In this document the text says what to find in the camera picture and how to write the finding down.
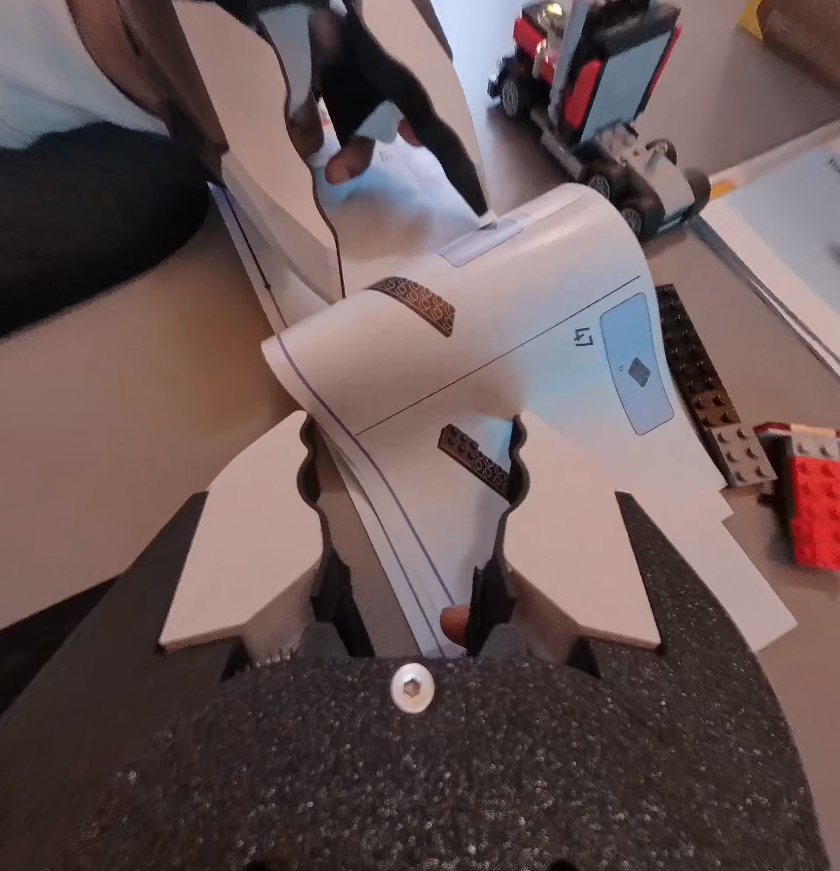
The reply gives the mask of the person's left hand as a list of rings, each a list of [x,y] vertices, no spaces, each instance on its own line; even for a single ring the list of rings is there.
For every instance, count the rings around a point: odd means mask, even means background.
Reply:
[[[327,158],[323,170],[330,186],[345,185],[365,173],[371,166],[377,143],[390,144],[400,138],[411,147],[424,147],[408,120],[390,103],[379,105],[356,127],[335,115],[330,121],[339,143],[338,151]]]

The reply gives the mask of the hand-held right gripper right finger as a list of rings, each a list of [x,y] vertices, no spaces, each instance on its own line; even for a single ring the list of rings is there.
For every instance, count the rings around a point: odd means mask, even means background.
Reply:
[[[536,414],[514,419],[508,507],[475,569],[466,647],[513,626],[539,657],[598,640],[657,651],[662,637],[612,474]]]

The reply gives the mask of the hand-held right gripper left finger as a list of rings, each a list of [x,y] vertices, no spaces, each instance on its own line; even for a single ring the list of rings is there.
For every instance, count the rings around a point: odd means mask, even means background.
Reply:
[[[297,411],[212,482],[160,634],[165,650],[238,637],[251,657],[275,657],[318,622],[335,627],[348,655],[373,656],[319,505],[314,431]]]

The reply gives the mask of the grey red lego assembly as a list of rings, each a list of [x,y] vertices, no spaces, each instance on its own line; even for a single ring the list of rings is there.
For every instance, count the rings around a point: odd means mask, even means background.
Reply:
[[[769,499],[794,561],[840,572],[840,430],[766,421],[753,431],[777,475]]]

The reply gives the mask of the long black lego plate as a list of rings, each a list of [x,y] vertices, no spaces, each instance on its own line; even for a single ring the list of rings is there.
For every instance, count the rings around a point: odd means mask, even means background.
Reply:
[[[748,426],[741,420],[675,286],[656,286],[656,296],[666,361],[704,443],[703,432],[708,428],[735,422]]]

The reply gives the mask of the car cover instruction booklet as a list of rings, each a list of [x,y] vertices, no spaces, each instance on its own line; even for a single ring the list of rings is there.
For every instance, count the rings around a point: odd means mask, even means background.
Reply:
[[[711,184],[697,234],[840,380],[840,119]]]

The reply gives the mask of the black red lego truck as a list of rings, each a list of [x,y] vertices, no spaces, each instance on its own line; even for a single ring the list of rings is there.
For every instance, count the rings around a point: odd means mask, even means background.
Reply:
[[[620,213],[641,244],[693,221],[708,176],[678,165],[670,139],[635,126],[682,31],[669,2],[531,2],[514,22],[514,50],[490,98],[532,122],[570,179]]]

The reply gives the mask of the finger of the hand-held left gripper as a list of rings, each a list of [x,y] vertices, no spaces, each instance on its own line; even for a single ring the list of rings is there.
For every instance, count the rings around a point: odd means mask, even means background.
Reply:
[[[414,2],[345,2],[343,45],[475,214],[489,212],[469,105],[447,48]]]
[[[343,298],[337,238],[287,132],[275,49],[214,3],[175,2],[175,10],[228,143],[226,189],[309,289],[326,301]]]

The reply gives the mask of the open lego instruction booklet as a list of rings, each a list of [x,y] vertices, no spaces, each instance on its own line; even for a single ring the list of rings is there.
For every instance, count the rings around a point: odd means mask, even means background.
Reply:
[[[508,507],[514,419],[536,414],[600,461],[715,595],[753,651],[796,618],[730,536],[721,474],[665,363],[650,269],[600,195],[563,185],[338,301],[293,278],[214,191],[278,336],[273,375],[334,454],[421,653],[452,655]]]

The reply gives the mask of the person's left forearm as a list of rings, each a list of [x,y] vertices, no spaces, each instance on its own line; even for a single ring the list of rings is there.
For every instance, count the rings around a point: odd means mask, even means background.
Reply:
[[[166,134],[99,70],[63,1],[0,1],[0,148],[96,123]]]

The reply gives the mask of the black quilted wrist pad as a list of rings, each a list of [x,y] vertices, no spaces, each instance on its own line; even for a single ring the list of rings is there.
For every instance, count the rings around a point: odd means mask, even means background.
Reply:
[[[157,266],[209,211],[169,137],[109,123],[0,148],[0,340]]]

